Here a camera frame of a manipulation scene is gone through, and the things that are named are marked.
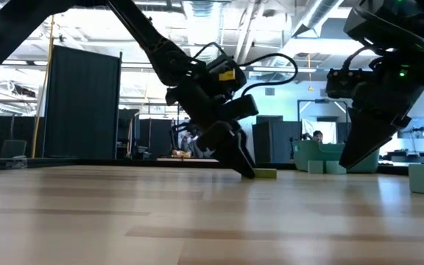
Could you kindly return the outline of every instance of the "wooden floor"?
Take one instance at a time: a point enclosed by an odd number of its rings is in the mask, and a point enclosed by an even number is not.
[[[5,264],[424,265],[424,195],[382,175],[1,171]]]

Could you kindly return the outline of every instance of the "ceiling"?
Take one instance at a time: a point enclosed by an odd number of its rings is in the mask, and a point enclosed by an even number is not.
[[[196,54],[211,41],[219,43],[239,63],[282,52],[292,56],[299,67],[317,69],[312,80],[324,80],[326,70],[341,67],[344,59],[361,47],[342,32],[350,6],[357,1],[337,1],[339,4],[320,24],[320,38],[292,38],[299,21],[316,1],[173,0],[169,5],[166,0],[157,0],[135,3],[160,34],[173,40],[189,55]],[[4,5],[5,1],[0,1],[0,9]],[[56,15],[53,36],[55,45],[112,56],[122,52],[126,66],[127,63],[149,63],[144,51],[106,7],[74,8]],[[7,108],[19,108],[22,113],[33,114],[35,103],[31,102],[36,99],[14,93],[14,87],[19,85],[38,93],[45,77],[49,37],[50,18],[47,18],[0,67],[0,99],[27,100],[23,104],[5,104]],[[208,49],[199,59],[210,60],[216,53],[215,48]],[[362,54],[353,61],[353,67],[365,67],[371,59],[371,54]],[[29,66],[26,61],[35,61],[37,65]],[[277,66],[278,63],[267,60],[261,65]],[[308,78],[308,73],[301,73],[298,80]],[[165,93],[166,86],[151,69],[137,66],[125,68],[121,74],[121,104],[124,107],[164,102]],[[158,107],[158,111],[165,111],[165,107]]]

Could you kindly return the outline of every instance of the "person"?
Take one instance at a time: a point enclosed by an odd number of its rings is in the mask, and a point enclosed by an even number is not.
[[[319,130],[316,130],[314,132],[314,137],[313,137],[314,141],[317,141],[319,144],[322,144],[323,142],[323,133]]]

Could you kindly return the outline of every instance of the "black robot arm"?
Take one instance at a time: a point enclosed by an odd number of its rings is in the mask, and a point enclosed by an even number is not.
[[[353,100],[340,160],[350,168],[408,125],[408,112],[424,91],[424,1],[361,0],[344,30],[364,48],[330,71],[326,91]],[[370,63],[372,70],[350,70],[351,60],[365,49],[380,55]]]
[[[10,0],[0,10],[0,65],[50,15],[73,6],[107,5],[145,51],[160,81],[172,88],[169,105],[178,102],[202,131],[201,150],[248,177],[254,162],[245,146],[239,119],[258,114],[250,95],[233,99],[246,82],[239,66],[224,52],[209,64],[187,56],[164,38],[132,0]]]

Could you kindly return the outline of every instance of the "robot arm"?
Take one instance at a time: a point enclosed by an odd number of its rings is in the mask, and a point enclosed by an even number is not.
[[[328,74],[326,91],[352,99],[352,128],[340,164],[356,165],[408,125],[408,112],[424,90],[424,1],[361,0],[345,32],[380,55],[372,71],[350,70],[350,56]]]
[[[145,51],[164,85],[166,101],[178,102],[202,131],[197,145],[213,150],[214,158],[248,177],[255,166],[239,119],[258,114],[250,95],[233,99],[247,79],[239,66],[222,53],[209,64],[187,56],[156,31],[132,0],[10,0],[0,10],[0,65],[50,15],[73,6],[107,5]],[[223,74],[232,78],[222,79]]]

